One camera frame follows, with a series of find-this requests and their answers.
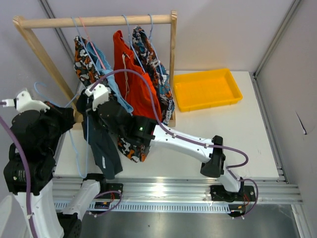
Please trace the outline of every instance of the blue garment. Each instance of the blue garment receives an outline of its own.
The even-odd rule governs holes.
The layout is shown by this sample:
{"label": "blue garment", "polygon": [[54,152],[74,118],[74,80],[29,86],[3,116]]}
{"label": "blue garment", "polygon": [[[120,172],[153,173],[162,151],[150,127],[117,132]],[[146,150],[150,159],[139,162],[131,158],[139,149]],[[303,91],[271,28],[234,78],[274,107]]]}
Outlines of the blue garment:
{"label": "blue garment", "polygon": [[[92,57],[93,61],[96,63],[97,71],[101,75],[105,75],[107,73],[112,72],[113,70],[112,70],[110,64],[108,63],[108,61],[106,60],[104,53],[101,50],[99,50],[95,44],[94,44],[94,47],[95,47],[101,61],[103,62],[104,66],[106,67],[106,69],[103,69],[92,45],[89,42],[87,42],[87,44],[86,44],[87,51],[90,54],[90,56]],[[118,102],[125,108],[125,110],[128,113],[132,113],[133,107],[130,104],[128,104],[127,101],[124,100],[124,98],[122,97],[120,90],[119,90],[119,87],[118,87],[117,83],[115,82],[114,75],[108,76],[107,80],[108,80],[108,85],[112,89],[112,91],[115,93],[115,96],[117,97]]]}

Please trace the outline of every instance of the wooden rack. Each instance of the wooden rack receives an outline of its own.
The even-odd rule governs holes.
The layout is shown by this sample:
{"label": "wooden rack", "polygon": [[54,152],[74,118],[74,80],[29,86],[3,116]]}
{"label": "wooden rack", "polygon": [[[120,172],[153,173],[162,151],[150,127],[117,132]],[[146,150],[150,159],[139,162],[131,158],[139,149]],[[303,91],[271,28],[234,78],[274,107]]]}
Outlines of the wooden rack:
{"label": "wooden rack", "polygon": [[[105,16],[105,17],[82,17],[85,26],[119,26],[126,25],[123,16]],[[151,18],[148,15],[127,16],[127,20],[131,25],[145,25],[151,24]],[[75,18],[77,26],[83,26],[79,18]],[[175,59],[175,39],[176,39],[176,21],[177,12],[172,11],[169,15],[152,15],[153,24],[170,24],[170,59],[169,59],[169,84],[173,90],[174,78],[174,59]],[[58,71],[52,59],[46,52],[45,48],[36,37],[33,28],[62,28],[62,27],[75,27],[71,18],[53,18],[53,19],[24,19],[23,16],[15,16],[13,24],[16,29],[23,36],[25,41],[31,47],[35,55],[39,58],[42,65],[55,80],[56,84],[60,87],[68,100],[74,97],[73,92],[65,82],[64,78]],[[76,121],[79,122],[79,113],[76,113]],[[175,112],[169,121],[169,126],[176,125]]]}

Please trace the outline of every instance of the gray wall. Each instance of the gray wall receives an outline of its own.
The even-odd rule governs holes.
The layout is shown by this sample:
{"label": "gray wall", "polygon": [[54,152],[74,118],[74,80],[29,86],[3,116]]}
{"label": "gray wall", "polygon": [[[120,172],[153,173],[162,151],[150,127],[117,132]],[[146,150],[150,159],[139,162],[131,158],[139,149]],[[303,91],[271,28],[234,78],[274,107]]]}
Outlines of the gray wall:
{"label": "gray wall", "polygon": [[303,1],[259,76],[286,175],[299,185],[313,237],[317,237],[316,12],[316,0]]}
{"label": "gray wall", "polygon": [[[23,88],[32,89],[36,81],[47,84],[48,88],[41,90],[52,100],[64,105],[67,100],[59,91],[54,81],[41,65],[32,50],[26,44],[12,23],[14,15],[23,15],[26,18],[44,18],[37,0],[5,1],[0,8],[0,99],[14,98]],[[72,64],[66,57],[55,33],[52,29],[39,29],[35,32],[49,55],[60,69],[72,89],[78,83]],[[11,125],[12,118],[17,114],[13,108],[0,108],[0,115]],[[8,162],[8,149],[12,143],[9,136],[0,126],[0,201],[8,195],[7,186],[3,177],[3,169]],[[14,201],[9,225],[3,237],[18,237],[21,226],[24,225],[21,208]]]}
{"label": "gray wall", "polygon": [[[292,0],[49,0],[57,17],[169,14],[177,10],[176,70],[227,67],[254,71]],[[92,40],[113,65],[115,31],[127,27],[89,27]],[[144,26],[149,33],[150,27]],[[153,44],[159,59],[169,65],[169,25],[155,25]],[[64,30],[73,46],[75,29]]]}

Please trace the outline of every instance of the metal floor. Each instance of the metal floor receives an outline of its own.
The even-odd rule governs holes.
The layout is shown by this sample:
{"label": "metal floor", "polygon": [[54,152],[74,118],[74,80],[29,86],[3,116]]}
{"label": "metal floor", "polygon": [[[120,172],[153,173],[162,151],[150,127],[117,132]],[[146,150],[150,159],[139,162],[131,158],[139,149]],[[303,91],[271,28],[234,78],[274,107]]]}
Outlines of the metal floor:
{"label": "metal floor", "polygon": [[110,212],[83,219],[81,238],[300,238],[290,205],[257,205],[245,220],[223,214]]}

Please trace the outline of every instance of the yellow tray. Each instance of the yellow tray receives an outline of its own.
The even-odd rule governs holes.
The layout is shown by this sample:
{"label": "yellow tray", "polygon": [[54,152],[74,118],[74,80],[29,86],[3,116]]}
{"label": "yellow tray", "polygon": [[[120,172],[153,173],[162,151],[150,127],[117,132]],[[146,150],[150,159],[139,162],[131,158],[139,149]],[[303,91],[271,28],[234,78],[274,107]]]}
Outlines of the yellow tray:
{"label": "yellow tray", "polygon": [[242,99],[227,68],[176,75],[174,94],[181,112],[230,105]]}

